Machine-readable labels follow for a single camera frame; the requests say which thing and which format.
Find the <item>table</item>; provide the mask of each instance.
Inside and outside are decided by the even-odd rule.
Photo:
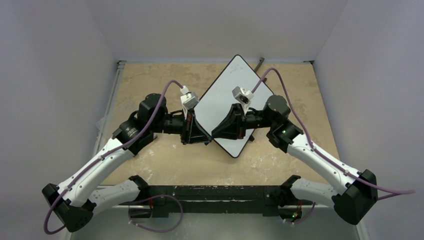
[[[105,135],[111,136],[119,124],[138,109],[146,95],[161,93],[169,80],[178,80],[201,96],[226,65],[127,63],[114,107],[119,109],[119,106],[129,105],[133,108],[113,112]],[[265,63],[258,71],[259,76],[270,67],[281,73],[293,106],[312,139],[338,158],[312,65]],[[270,73],[267,78],[266,84],[274,94],[283,96],[278,77]],[[180,95],[176,85],[169,88],[166,98],[170,112],[181,109]],[[289,119],[299,126],[292,114]],[[182,145],[179,135],[159,134],[154,142],[118,167],[102,184],[119,184],[133,175],[141,176],[150,185],[280,185],[291,175],[326,183],[306,164],[274,148],[266,138],[267,131],[257,129],[253,133],[255,141],[248,142],[238,158],[229,156],[215,142],[208,146]]]

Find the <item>tabletop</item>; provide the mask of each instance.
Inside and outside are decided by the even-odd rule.
[[[200,97],[226,65],[127,63],[105,135],[111,136],[138,109],[146,95],[161,93],[169,80],[179,81]],[[293,107],[314,142],[339,158],[312,65],[264,63],[258,75],[262,76],[271,67],[282,75]],[[266,84],[274,94],[284,96],[277,75],[271,72],[267,78]],[[181,92],[176,85],[165,96],[168,111],[181,109]],[[289,119],[300,126],[293,114]],[[182,145],[179,135],[158,134],[157,139],[118,167],[102,184],[116,185],[133,175],[141,176],[150,185],[280,185],[291,175],[326,183],[306,164],[273,147],[266,137],[267,131],[257,129],[253,133],[255,140],[247,143],[238,158],[231,157],[215,142],[207,146]]]

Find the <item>gray wall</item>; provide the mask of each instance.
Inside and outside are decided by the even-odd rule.
[[[299,62],[315,59],[348,0],[86,2],[120,60]]]
[[[41,189],[91,156],[115,67],[83,0],[0,2],[1,239],[57,238]]]
[[[423,12],[422,0],[350,0],[314,64],[340,158],[417,191],[373,207],[373,240],[424,239]]]

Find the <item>wall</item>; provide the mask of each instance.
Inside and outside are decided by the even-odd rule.
[[[86,0],[112,53],[145,62],[315,59],[348,0]]]
[[[423,12],[421,0],[350,0],[314,64],[340,158],[417,191],[371,209],[373,240],[424,239]]]
[[[1,239],[56,239],[41,190],[91,156],[116,62],[83,0],[1,1],[0,56]]]

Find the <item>whiteboard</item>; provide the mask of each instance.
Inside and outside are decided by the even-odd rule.
[[[209,135],[212,135],[212,130],[227,116],[231,104],[238,103],[233,97],[232,90],[237,86],[246,90],[252,90],[259,79],[260,77],[247,62],[240,55],[235,55],[200,98],[200,102],[194,107],[197,122]],[[250,107],[262,110],[271,95],[273,95],[271,89],[265,83],[261,83],[254,92]],[[229,140],[217,138],[214,141],[230,154],[230,156],[237,158],[253,132],[253,129],[246,130],[246,136],[243,139]]]

